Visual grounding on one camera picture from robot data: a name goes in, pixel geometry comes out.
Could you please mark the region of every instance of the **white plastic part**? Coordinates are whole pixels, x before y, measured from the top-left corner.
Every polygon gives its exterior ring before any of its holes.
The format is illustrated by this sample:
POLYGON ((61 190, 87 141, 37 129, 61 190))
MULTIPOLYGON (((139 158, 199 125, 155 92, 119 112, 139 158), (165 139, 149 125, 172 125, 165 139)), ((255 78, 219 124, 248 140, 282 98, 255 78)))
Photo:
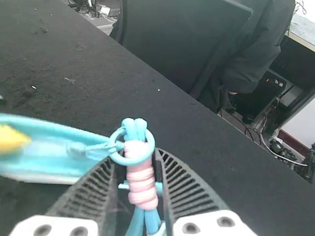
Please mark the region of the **white plastic part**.
POLYGON ((166 236, 166 224, 162 222, 159 230, 154 235, 147 235, 147 236, 166 236))
POLYGON ((174 236, 256 236, 232 211, 219 210, 179 218, 173 226, 174 236))
POLYGON ((21 181, 25 183, 48 183, 48 184, 75 184, 80 178, 79 177, 67 177, 58 175, 48 175, 48 174, 6 174, 1 173, 0 176, 10 178, 16 181, 21 181))
POLYGON ((93 220, 35 215, 18 223, 9 236, 99 236, 93 220))

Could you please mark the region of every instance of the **black chair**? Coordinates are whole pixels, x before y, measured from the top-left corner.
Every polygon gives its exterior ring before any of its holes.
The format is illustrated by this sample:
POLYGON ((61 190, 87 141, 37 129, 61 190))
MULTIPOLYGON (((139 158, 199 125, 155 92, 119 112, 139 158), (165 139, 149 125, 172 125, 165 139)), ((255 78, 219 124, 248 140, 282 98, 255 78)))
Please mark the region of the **black chair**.
POLYGON ((252 14, 233 0, 122 3, 111 36, 196 99, 252 14))

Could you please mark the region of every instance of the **electronic device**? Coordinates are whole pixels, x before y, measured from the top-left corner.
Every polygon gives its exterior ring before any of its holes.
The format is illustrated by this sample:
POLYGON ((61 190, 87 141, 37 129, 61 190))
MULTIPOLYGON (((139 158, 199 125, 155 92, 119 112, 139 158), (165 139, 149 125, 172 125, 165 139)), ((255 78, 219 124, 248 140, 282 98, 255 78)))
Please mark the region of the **electronic device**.
POLYGON ((252 93, 233 96, 236 112, 243 116, 243 122, 251 124, 283 92, 286 81, 272 70, 268 70, 252 93))

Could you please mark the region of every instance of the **yellow object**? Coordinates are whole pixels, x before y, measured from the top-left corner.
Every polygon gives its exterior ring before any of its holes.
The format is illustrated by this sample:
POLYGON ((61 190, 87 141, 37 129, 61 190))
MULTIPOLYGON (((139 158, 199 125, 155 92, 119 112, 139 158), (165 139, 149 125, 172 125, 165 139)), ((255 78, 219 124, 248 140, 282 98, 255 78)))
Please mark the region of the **yellow object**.
POLYGON ((0 154, 16 151, 30 141, 30 137, 12 127, 0 125, 0 154))

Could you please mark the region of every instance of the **pink wrapped cord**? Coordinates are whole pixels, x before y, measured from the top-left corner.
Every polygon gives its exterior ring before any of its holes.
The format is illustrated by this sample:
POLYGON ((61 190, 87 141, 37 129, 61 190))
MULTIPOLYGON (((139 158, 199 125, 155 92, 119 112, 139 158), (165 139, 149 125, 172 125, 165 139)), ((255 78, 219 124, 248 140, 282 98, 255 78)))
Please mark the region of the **pink wrapped cord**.
MULTIPOLYGON (((148 149, 148 144, 140 140, 125 142, 125 158, 137 158, 148 149)), ((127 166, 129 181, 128 199, 143 210, 154 210, 158 206, 154 170, 151 157, 137 166, 127 166)))

